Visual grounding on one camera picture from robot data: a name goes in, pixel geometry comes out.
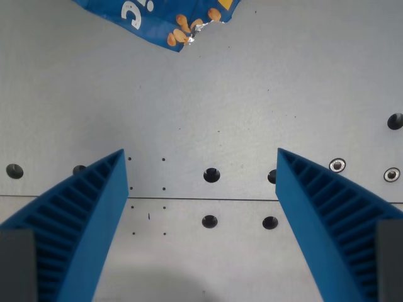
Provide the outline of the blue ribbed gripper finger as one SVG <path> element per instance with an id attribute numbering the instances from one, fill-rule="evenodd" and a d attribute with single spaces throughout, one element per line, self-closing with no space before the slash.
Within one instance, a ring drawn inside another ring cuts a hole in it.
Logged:
<path id="1" fill-rule="evenodd" d="M 324 301 L 402 300 L 402 212 L 278 150 L 276 195 Z"/>
<path id="2" fill-rule="evenodd" d="M 39 301 L 91 301 L 128 199 L 125 152 L 58 183 L 1 223 L 35 239 Z"/>

